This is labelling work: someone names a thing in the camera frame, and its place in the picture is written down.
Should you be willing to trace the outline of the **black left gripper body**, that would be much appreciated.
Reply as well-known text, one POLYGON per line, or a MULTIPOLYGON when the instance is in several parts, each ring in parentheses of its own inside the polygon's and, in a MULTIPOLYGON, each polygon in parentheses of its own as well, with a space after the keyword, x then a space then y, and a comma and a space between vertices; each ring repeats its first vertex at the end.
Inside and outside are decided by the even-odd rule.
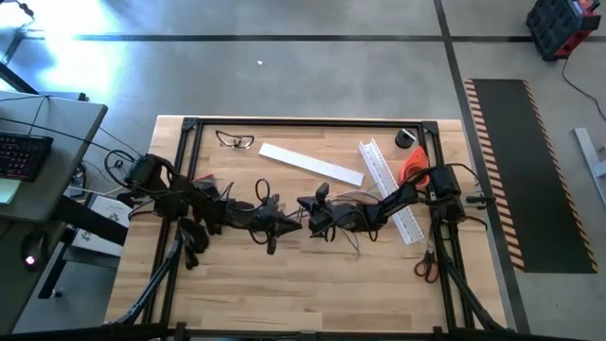
POLYGON ((265 198, 261 206, 254 213, 253 219, 253 241, 257 244, 265 244, 268 255, 274 255, 276 252, 277 239, 280 233, 280 215, 279 195, 274 194, 265 198), (266 239, 264 242, 257 238, 258 233, 264 233, 266 239))

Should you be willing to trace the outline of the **white duct cover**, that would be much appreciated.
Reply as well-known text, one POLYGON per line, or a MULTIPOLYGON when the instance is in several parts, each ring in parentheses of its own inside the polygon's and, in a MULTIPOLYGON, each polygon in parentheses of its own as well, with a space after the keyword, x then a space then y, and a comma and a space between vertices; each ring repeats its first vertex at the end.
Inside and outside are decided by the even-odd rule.
POLYGON ((263 143, 258 154, 353 186, 360 187, 364 182, 364 175, 358 171, 350 170, 301 153, 295 153, 276 145, 263 143))

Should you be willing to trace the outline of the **white slotted cable duct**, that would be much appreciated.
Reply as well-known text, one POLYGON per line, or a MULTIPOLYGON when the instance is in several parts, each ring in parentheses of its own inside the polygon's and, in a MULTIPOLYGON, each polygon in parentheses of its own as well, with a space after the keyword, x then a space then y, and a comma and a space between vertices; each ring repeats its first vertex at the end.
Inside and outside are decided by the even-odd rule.
MULTIPOLYGON (((382 198, 385 199, 389 194, 395 192, 399 186, 378 145, 374 139, 367 144, 360 142, 359 150, 378 191, 382 198)), ((400 231, 401 237, 406 244, 419 242, 424 238, 424 234, 408 206, 392 215, 391 219, 400 231)))

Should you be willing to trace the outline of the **black work glove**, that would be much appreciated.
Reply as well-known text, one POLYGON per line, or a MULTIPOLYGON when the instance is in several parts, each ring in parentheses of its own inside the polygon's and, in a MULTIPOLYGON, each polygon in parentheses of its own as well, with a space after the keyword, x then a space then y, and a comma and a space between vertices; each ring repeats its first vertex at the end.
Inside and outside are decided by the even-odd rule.
POLYGON ((209 238, 205 227, 189 218, 182 217, 178 222, 178 227, 185 248, 186 268, 191 270, 199 265, 197 255, 203 254, 208 248, 209 238))

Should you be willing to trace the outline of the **clear safety glasses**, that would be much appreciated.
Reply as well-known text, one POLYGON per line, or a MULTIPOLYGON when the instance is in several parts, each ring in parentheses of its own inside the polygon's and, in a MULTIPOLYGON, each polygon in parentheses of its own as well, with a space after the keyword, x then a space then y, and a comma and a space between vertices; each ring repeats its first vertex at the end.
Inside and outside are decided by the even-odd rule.
POLYGON ((215 131, 215 136, 222 145, 232 149, 249 149, 255 142, 253 135, 232 135, 220 130, 215 131))

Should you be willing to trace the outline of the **black tape roll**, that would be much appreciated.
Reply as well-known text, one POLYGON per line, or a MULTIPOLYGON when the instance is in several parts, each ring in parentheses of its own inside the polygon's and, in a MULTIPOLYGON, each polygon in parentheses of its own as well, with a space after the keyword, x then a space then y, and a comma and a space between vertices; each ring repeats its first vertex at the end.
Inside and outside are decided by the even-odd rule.
POLYGON ((395 136, 395 144, 404 150, 411 148, 416 142, 416 136, 407 129, 400 129, 395 136))

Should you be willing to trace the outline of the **white cardboard box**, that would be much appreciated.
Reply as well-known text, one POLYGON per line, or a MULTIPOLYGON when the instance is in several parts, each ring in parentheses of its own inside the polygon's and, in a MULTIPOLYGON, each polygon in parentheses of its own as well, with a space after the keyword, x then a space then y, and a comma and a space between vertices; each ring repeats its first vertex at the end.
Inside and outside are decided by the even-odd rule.
POLYGON ((123 246, 109 242, 91 232, 79 229, 72 245, 81 249, 102 253, 105 255, 120 257, 123 246))
POLYGON ((129 214, 132 212, 132 209, 118 200, 96 196, 91 202, 90 208, 101 216, 121 224, 126 228, 130 225, 129 214))

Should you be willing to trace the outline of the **black striped-edge floor mat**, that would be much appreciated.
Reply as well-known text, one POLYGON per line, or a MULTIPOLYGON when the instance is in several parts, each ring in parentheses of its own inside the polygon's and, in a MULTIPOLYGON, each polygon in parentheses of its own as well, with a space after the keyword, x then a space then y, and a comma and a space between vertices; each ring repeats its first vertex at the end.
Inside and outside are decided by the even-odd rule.
POLYGON ((526 273, 597 273, 528 83, 469 79, 464 89, 513 267, 526 273))

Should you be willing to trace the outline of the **grey desk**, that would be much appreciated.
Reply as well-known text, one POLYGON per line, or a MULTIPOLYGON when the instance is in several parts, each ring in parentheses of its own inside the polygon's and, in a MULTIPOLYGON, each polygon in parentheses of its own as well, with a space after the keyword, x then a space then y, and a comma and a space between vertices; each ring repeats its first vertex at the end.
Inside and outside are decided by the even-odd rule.
POLYGON ((25 268, 22 240, 44 231, 56 241, 64 224, 50 217, 107 111, 103 104, 0 91, 0 131, 54 138, 37 180, 21 184, 11 202, 0 205, 0 334, 13 330, 45 269, 25 268))

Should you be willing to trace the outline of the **black computer mouse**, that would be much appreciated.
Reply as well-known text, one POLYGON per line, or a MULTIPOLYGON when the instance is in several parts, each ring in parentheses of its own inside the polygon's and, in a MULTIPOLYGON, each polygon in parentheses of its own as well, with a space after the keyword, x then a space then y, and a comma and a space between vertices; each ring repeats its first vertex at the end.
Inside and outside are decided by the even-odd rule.
POLYGON ((37 270, 44 263, 47 253, 46 234, 31 232, 21 243, 21 259, 28 271, 37 270))

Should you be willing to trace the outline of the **green note pad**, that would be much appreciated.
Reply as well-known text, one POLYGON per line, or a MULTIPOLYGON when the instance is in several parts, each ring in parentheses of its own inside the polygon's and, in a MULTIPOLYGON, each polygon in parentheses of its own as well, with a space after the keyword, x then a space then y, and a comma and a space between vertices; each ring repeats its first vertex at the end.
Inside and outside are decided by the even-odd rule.
POLYGON ((0 205, 8 205, 20 185, 21 182, 19 180, 0 178, 0 205))

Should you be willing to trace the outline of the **grey metal beam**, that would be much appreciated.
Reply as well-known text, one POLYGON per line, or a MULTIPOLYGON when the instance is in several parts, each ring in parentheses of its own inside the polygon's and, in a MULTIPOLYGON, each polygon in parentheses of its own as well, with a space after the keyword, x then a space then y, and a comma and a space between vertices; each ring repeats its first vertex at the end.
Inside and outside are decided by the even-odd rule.
POLYGON ((585 128, 574 128, 573 133, 579 143, 600 199, 606 207, 606 158, 603 160, 599 158, 597 149, 585 128))

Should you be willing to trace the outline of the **light stand lamp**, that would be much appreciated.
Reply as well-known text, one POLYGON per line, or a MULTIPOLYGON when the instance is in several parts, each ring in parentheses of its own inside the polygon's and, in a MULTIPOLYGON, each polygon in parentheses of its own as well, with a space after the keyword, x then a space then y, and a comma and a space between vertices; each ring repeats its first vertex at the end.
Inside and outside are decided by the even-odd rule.
POLYGON ((34 19, 34 11, 24 0, 0 0, 0 23, 34 19))

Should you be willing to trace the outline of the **black aluminium table frame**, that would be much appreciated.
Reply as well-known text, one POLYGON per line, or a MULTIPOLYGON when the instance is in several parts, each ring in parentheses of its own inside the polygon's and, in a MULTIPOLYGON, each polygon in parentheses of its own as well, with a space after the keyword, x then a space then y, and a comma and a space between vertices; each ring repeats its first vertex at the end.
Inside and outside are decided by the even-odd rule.
MULTIPOLYGON (((261 156, 258 145, 366 172, 359 147, 375 141, 395 170, 406 157, 394 141, 403 128, 424 133, 430 158, 453 164, 464 191, 474 184, 465 132, 455 119, 203 117, 202 125, 201 141, 187 145, 186 161, 243 201, 255 200, 254 185, 264 178, 281 205, 294 210, 297 197, 315 193, 323 182, 321 175, 261 156), (257 146, 226 148, 215 136, 219 129, 250 134, 257 146)), ((299 230, 280 238, 274 255, 246 232, 228 228, 211 239, 197 267, 180 265, 162 282, 151 321, 170 328, 184 323, 187 337, 276 341, 428 340, 434 330, 483 334, 452 279, 428 283, 414 274, 424 251, 424 242, 405 243, 394 224, 375 242, 344 236, 325 242, 299 230)))

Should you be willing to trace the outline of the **red-handled scissors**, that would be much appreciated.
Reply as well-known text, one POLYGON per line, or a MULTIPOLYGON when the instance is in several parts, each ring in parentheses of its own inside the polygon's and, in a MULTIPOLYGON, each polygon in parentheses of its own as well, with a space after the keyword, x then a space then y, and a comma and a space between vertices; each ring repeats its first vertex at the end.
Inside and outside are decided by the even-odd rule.
POLYGON ((436 282, 439 277, 433 229, 429 230, 426 251, 422 260, 415 265, 414 273, 416 276, 424 278, 428 283, 436 282))

